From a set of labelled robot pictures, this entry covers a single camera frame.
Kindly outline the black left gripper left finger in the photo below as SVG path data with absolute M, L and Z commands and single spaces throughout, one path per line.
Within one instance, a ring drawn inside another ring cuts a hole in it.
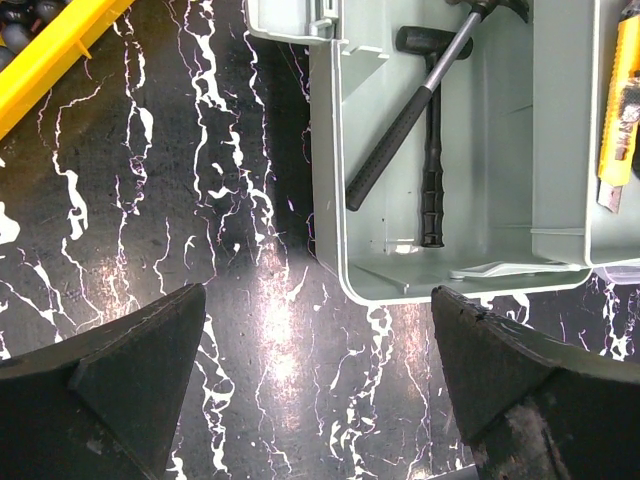
M 1 363 L 4 479 L 160 479 L 205 322 L 188 284 Z

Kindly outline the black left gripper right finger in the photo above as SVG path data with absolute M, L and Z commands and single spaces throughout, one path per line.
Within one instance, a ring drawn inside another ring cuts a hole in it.
M 431 309 L 481 479 L 636 479 L 639 366 L 563 343 L 438 286 Z

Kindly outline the yellow utility knife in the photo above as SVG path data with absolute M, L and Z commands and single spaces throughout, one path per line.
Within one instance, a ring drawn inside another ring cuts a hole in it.
M 619 211 L 622 190 L 632 175 L 635 127 L 625 115 L 624 100 L 636 71 L 639 72 L 639 3 L 630 1 L 618 21 L 598 163 L 597 202 L 613 213 Z

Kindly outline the steel claw hammer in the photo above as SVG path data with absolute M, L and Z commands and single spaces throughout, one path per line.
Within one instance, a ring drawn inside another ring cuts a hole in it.
M 471 6 L 471 10 L 464 23 L 453 38 L 444 43 L 446 48 L 424 83 L 417 88 L 347 186 L 345 199 L 348 210 L 357 211 L 361 207 L 426 109 L 443 77 L 471 38 L 474 28 L 499 6 L 511 9 L 525 23 L 529 21 L 528 1 L 467 1 L 467 4 Z

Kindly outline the clear green tool box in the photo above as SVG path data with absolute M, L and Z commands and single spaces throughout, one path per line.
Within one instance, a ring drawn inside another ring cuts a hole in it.
M 418 123 L 367 196 L 345 189 L 426 76 L 399 52 L 406 25 L 455 31 L 444 1 L 249 1 L 258 38 L 310 49 L 316 256 L 360 304 L 562 290 L 591 270 L 639 262 L 639 181 L 617 212 L 597 201 L 598 157 L 620 1 L 498 8 L 442 85 L 444 244 L 419 244 L 425 126 Z

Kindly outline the black handled tool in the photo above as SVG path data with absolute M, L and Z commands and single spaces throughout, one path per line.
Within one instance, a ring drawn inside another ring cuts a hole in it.
M 455 33 L 420 26 L 402 26 L 395 39 L 399 52 L 421 56 L 430 72 Z M 425 161 L 421 186 L 420 245 L 424 248 L 442 248 L 444 218 L 443 168 L 441 164 L 441 87 L 438 86 L 425 110 Z

